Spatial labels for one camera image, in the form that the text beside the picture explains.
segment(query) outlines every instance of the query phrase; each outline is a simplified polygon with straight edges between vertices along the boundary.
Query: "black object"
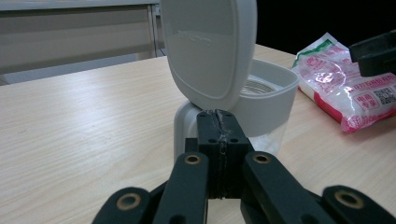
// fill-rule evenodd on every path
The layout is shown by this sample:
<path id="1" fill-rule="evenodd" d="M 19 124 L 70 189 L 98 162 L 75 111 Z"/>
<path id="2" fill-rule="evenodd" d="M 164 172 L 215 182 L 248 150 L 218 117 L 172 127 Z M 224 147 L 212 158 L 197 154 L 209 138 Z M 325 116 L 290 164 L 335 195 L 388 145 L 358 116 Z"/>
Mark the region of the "black object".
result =
<path id="1" fill-rule="evenodd" d="M 396 74 L 396 30 L 349 46 L 352 62 L 358 62 L 362 77 Z"/>
<path id="2" fill-rule="evenodd" d="M 207 200 L 222 198 L 241 199 L 249 224 L 396 223 L 355 189 L 328 187 L 322 197 L 304 189 L 275 156 L 253 149 L 229 112 L 203 111 L 197 125 L 167 182 L 117 191 L 93 224 L 206 223 Z"/>

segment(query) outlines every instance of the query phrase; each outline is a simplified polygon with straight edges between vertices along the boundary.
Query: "pink packaging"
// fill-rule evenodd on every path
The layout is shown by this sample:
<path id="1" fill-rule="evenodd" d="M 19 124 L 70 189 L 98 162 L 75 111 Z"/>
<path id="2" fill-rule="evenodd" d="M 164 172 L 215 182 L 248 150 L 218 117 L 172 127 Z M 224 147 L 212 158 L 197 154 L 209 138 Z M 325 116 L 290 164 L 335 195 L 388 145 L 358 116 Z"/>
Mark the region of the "pink packaging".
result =
<path id="1" fill-rule="evenodd" d="M 341 124 L 346 133 L 396 115 L 396 76 L 362 77 L 347 47 L 330 34 L 299 51 L 291 69 L 299 90 Z"/>

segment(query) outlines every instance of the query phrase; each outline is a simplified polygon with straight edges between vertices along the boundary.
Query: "light wood tabletop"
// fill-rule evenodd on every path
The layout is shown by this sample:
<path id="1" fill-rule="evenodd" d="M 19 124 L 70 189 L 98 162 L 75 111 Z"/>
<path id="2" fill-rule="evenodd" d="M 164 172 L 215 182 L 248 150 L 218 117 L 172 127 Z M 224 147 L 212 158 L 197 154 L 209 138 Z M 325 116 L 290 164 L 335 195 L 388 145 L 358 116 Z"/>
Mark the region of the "light wood tabletop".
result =
<path id="1" fill-rule="evenodd" d="M 294 60 L 262 46 L 255 58 Z M 0 87 L 0 222 L 91 223 L 117 190 L 155 189 L 185 101 L 166 57 Z M 395 117 L 343 133 L 297 91 L 276 156 L 318 195 L 349 186 L 396 215 Z M 239 200 L 210 200 L 207 223 L 244 223 Z"/>

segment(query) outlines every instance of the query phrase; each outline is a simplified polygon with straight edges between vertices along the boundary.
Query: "container lid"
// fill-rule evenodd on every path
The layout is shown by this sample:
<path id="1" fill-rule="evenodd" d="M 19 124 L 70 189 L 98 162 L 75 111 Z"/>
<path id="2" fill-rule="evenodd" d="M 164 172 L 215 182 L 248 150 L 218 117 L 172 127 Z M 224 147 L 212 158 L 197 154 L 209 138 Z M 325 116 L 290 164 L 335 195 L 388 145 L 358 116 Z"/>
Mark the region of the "container lid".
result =
<path id="1" fill-rule="evenodd" d="M 233 108 L 256 42 L 256 0 L 162 0 L 164 43 L 180 91 L 202 109 Z"/>

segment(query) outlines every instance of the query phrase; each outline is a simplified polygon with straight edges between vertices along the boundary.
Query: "black background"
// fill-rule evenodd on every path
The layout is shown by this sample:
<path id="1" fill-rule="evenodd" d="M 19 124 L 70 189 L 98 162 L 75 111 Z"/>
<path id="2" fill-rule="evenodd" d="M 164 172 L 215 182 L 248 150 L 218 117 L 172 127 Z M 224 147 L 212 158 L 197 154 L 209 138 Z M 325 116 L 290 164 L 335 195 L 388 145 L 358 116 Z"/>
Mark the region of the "black background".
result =
<path id="1" fill-rule="evenodd" d="M 257 0 L 256 43 L 296 54 L 326 32 L 345 46 L 396 29 L 396 0 Z"/>

